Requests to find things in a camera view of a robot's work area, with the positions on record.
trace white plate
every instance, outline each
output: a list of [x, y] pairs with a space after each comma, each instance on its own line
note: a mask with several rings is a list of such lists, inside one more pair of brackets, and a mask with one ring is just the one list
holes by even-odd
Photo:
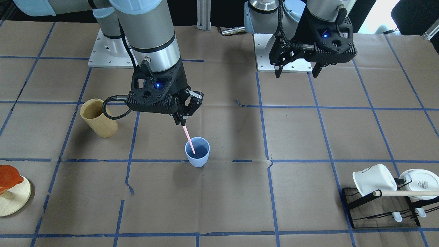
[[[399, 178], [404, 179], [404, 175], [408, 173], [412, 182], [401, 189], [403, 190], [411, 190], [411, 191], [436, 191], [439, 190], [439, 177], [428, 170], [422, 169], [410, 169], [403, 172]], [[410, 196], [414, 199], [421, 200], [431, 200], [436, 198], [436, 196]]]

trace wooden cup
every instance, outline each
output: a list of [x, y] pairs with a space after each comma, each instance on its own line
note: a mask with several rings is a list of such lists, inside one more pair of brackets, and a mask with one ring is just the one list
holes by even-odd
[[103, 114], [103, 103], [101, 99], [91, 99], [82, 105], [80, 114], [97, 135], [107, 138], [116, 133], [118, 125], [116, 120], [111, 120]]

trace wooden coaster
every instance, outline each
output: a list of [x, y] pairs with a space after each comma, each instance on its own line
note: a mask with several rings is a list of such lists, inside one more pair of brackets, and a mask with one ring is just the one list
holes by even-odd
[[0, 196], [0, 217], [11, 215], [20, 210], [29, 200], [31, 190], [29, 180], [23, 177], [22, 183], [8, 190], [12, 193], [11, 197], [3, 198]]

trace pink straw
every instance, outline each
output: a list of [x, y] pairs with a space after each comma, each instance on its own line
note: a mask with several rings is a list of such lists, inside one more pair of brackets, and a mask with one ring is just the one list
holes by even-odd
[[189, 145], [191, 145], [192, 152], [195, 154], [194, 146], [192, 145], [191, 137], [189, 136], [189, 132], [187, 131], [186, 125], [183, 125], [184, 133], [186, 134], [187, 140], [189, 141]]

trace light blue plastic cup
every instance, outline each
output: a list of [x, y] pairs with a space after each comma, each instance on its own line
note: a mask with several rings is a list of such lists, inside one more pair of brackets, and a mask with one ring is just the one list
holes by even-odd
[[186, 142], [184, 151], [186, 153], [187, 159], [194, 167], [202, 167], [206, 164], [209, 158], [210, 145], [209, 142], [203, 137], [191, 138], [192, 145], [195, 149], [195, 154], [192, 152], [191, 145], [189, 141]]

